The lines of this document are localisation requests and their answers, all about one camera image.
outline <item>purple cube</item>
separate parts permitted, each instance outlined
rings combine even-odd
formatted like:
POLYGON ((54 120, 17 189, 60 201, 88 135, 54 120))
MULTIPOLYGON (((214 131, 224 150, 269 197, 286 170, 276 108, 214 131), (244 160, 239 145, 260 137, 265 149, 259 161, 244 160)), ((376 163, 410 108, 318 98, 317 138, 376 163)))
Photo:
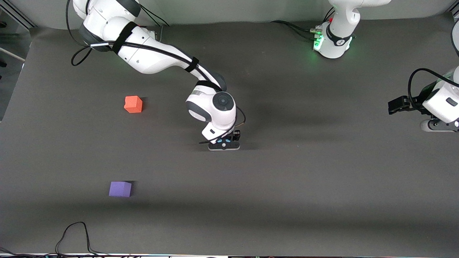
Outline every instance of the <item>purple cube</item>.
POLYGON ((110 184, 109 196, 112 197, 129 197, 131 196, 131 183, 128 182, 112 182, 110 184))

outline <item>robotic arm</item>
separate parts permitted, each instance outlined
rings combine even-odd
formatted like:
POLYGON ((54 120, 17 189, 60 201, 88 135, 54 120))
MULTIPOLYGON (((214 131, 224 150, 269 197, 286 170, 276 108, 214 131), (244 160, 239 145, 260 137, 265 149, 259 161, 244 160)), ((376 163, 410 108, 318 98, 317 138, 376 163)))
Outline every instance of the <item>robotic arm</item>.
MULTIPOLYGON (((459 25, 456 23, 451 32, 451 41, 459 56, 459 25)), ((425 132, 459 132, 459 67, 445 75, 419 68, 408 82, 408 96, 400 96, 388 103, 389 114, 400 111, 417 110, 431 118, 421 122, 425 132), (419 71, 426 71, 439 79, 424 87, 417 97, 411 95, 411 81, 419 71)))
POLYGON ((311 32, 318 32, 313 49, 327 58, 339 58, 349 49, 352 33, 360 21, 359 7, 383 6, 391 0, 328 0, 336 13, 311 32))
POLYGON ((93 49, 113 51, 141 73, 179 66, 196 76, 199 81, 186 107, 191 116, 207 123, 202 131, 207 141, 203 143, 209 143, 210 150, 239 149, 239 143, 234 142, 239 131, 233 132, 237 107, 226 92, 223 77, 179 48, 156 41, 154 32, 137 26, 133 21, 140 13, 138 0, 73 0, 73 7, 84 19, 79 32, 93 49))

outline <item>black cable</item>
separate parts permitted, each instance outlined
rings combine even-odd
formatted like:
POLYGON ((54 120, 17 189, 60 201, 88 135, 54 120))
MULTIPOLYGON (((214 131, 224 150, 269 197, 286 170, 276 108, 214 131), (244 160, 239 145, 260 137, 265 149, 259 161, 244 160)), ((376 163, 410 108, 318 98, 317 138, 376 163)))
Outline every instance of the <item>black cable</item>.
POLYGON ((13 255, 13 256, 17 256, 17 257, 36 257, 35 255, 32 255, 32 254, 13 253, 13 252, 11 252, 11 251, 7 250, 6 248, 3 248, 3 247, 0 247, 0 251, 8 253, 8 254, 13 255))
POLYGON ((76 224, 83 224, 84 226, 84 231, 86 233, 86 248, 88 249, 88 252, 98 256, 97 253, 102 253, 102 252, 98 252, 98 251, 95 251, 94 249, 91 248, 91 243, 90 243, 90 240, 89 240, 89 234, 88 234, 88 228, 86 227, 86 223, 83 222, 83 221, 79 221, 79 222, 75 222, 75 223, 72 223, 70 224, 69 226, 67 226, 64 230, 64 233, 62 234, 62 237, 61 239, 57 242, 56 246, 54 247, 54 251, 55 253, 59 253, 59 245, 61 244, 62 240, 64 240, 65 238, 65 234, 67 233, 67 230, 73 226, 73 225, 76 225, 76 224))
POLYGON ((335 10, 333 10, 333 12, 331 12, 331 14, 330 14, 329 16, 325 17, 324 22, 325 22, 326 20, 328 20, 328 18, 330 18, 334 13, 335 13, 335 10))
POLYGON ((244 120, 238 124, 237 126, 235 127, 240 127, 241 125, 245 124, 246 123, 246 114, 244 113, 244 111, 242 111, 242 109, 240 109, 238 106, 236 106, 237 109, 239 109, 239 111, 241 112, 242 116, 244 117, 244 120))
POLYGON ((1 258, 140 258, 141 256, 125 256, 125 255, 111 255, 111 254, 63 254, 63 253, 47 253, 44 255, 34 255, 30 253, 16 254, 0 256, 1 258))
POLYGON ((160 19, 161 21, 163 21, 167 26, 170 26, 169 23, 167 23, 163 18, 159 17, 158 15, 156 15, 155 13, 153 13, 152 11, 148 10, 145 6, 143 5, 140 5, 142 7, 142 9, 144 9, 145 12, 149 12, 151 13, 152 15, 158 17, 158 19, 160 19))
POLYGON ((436 73, 436 72, 434 72, 434 71, 432 71, 432 70, 430 70, 430 69, 427 69, 427 68, 419 68, 419 69, 416 69, 416 70, 410 75, 409 80, 408 80, 408 98, 409 98, 409 101, 411 102, 411 105, 413 105, 413 107, 414 107, 416 110, 418 110, 419 112, 422 112, 422 111, 421 111, 421 109, 414 103, 413 97, 412 97, 412 95, 411 95, 411 82, 412 82, 412 80, 413 80, 414 75, 415 75, 417 72, 419 72, 419 71, 426 71, 426 72, 429 72, 429 73, 431 73, 431 74, 437 76, 438 78, 444 80, 445 82, 447 82, 447 83, 449 83, 449 84, 452 84, 452 85, 454 85, 454 86, 456 86, 456 87, 459 87, 459 84, 458 84, 458 83, 455 83, 454 81, 452 81, 452 80, 450 80, 450 79, 448 79, 448 78, 446 78, 446 77, 444 77, 444 76, 442 76, 442 75, 440 75, 440 74, 438 74, 438 73, 436 73))
POLYGON ((307 36, 305 35, 302 35, 301 33, 298 32, 301 31, 301 32, 309 32, 309 30, 307 29, 304 29, 302 27, 299 27, 291 22, 286 22, 286 21, 281 21, 281 20, 276 20, 276 21, 272 21, 274 23, 281 23, 281 24, 285 24, 287 25, 289 28, 291 28, 297 35, 299 35, 300 37, 304 38, 304 39, 309 39, 309 40, 315 40, 315 39, 312 39, 312 38, 308 38, 307 36))
POLYGON ((293 24, 293 23, 291 23, 291 22, 286 22, 286 21, 282 21, 282 20, 275 20, 275 21, 272 21, 272 22, 275 22, 275 23, 282 23, 282 24, 285 24, 285 25, 287 25, 287 26, 289 26, 289 27, 293 27, 293 28, 295 28, 295 29, 297 29, 297 30, 309 32, 308 29, 299 27, 299 26, 297 26, 297 25, 295 25, 295 24, 293 24))
MULTIPOLYGON (((101 43, 114 44, 115 41, 103 41, 101 43)), ((152 47, 152 46, 148 46, 148 45, 142 45, 142 44, 138 44, 138 43, 131 43, 131 42, 124 42, 123 46, 130 46, 130 47, 136 47, 136 48, 155 51, 155 52, 158 52, 158 53, 173 57, 173 58, 175 58, 175 59, 177 59, 179 61, 182 61, 182 62, 184 62, 184 63, 186 63, 188 65, 191 64, 191 61, 188 61, 188 60, 186 60, 185 58, 183 58, 181 56, 178 56, 176 54, 173 54, 171 52, 167 52, 165 50, 162 50, 162 49, 159 49, 159 48, 156 48, 156 47, 152 47)), ((196 66, 196 70, 199 72, 200 75, 202 75, 204 77, 204 79, 206 79, 207 81, 210 81, 209 77, 200 69, 200 67, 201 66, 197 65, 196 66)))
POLYGON ((72 39, 80 46, 87 46, 87 44, 83 44, 83 43, 80 43, 78 42, 74 37, 73 37, 73 34, 72 34, 72 31, 70 30, 70 26, 68 25, 68 6, 70 5, 70 0, 67 0, 67 6, 65 8, 65 22, 67 24, 67 31, 68 33, 70 34, 70 37, 72 37, 72 39))
POLYGON ((323 22, 325 22, 327 20, 327 16, 328 16, 328 14, 330 13, 331 10, 333 10, 333 7, 330 8, 330 10, 328 10, 328 12, 325 14, 323 22))
POLYGON ((75 54, 73 54, 72 58, 70 59, 70 63, 73 65, 73 66, 78 66, 80 65, 81 63, 83 63, 83 61, 89 56, 89 54, 91 53, 92 51, 92 48, 90 48, 90 46, 85 46, 83 47, 82 49, 78 50, 77 52, 75 52, 75 54), (74 63, 75 61, 75 58, 76 56, 81 53, 83 50, 89 48, 89 51, 86 53, 86 55, 78 62, 78 63, 74 63))
POLYGON ((459 5, 459 3, 456 3, 453 7, 451 7, 451 8, 449 9, 449 11, 452 12, 453 9, 456 8, 456 6, 458 6, 458 5, 459 5))
POLYGON ((142 10, 144 10, 144 12, 148 15, 148 17, 150 17, 156 23, 156 25, 161 27, 161 25, 159 25, 159 23, 153 17, 151 17, 151 15, 147 11, 145 11, 145 7, 143 7, 142 5, 140 5, 140 7, 142 8, 142 10))

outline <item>orange cube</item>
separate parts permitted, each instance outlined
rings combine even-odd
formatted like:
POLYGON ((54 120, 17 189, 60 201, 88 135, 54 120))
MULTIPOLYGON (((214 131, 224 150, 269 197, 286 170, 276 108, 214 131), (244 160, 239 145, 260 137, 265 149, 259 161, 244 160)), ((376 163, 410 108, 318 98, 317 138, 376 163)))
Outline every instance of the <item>orange cube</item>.
POLYGON ((126 96, 124 102, 124 109, 126 109, 129 113, 142 112, 142 100, 139 96, 126 96))

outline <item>foam cube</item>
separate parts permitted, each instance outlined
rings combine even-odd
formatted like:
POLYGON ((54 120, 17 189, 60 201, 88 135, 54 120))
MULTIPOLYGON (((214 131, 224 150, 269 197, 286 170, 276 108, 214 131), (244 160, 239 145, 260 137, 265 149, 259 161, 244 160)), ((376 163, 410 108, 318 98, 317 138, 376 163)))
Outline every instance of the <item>foam cube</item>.
POLYGON ((131 183, 128 182, 112 182, 110 184, 109 196, 112 197, 129 197, 131 196, 131 183))
POLYGON ((126 109, 129 113, 142 112, 142 100, 139 96, 126 96, 124 103, 124 109, 126 109))

